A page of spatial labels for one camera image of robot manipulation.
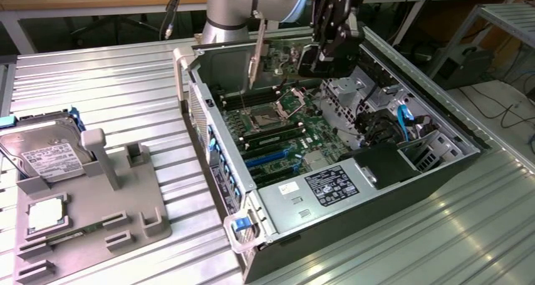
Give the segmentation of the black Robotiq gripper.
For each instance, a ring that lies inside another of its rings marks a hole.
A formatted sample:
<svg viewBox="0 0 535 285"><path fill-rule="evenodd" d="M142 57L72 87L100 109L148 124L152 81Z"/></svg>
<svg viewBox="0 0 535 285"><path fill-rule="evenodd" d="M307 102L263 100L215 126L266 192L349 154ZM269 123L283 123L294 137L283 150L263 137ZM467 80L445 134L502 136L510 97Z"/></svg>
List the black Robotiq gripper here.
<svg viewBox="0 0 535 285"><path fill-rule="evenodd" d="M313 42L318 60L333 61L357 50L363 32L353 34L349 18L365 0L313 0Z"/></svg>

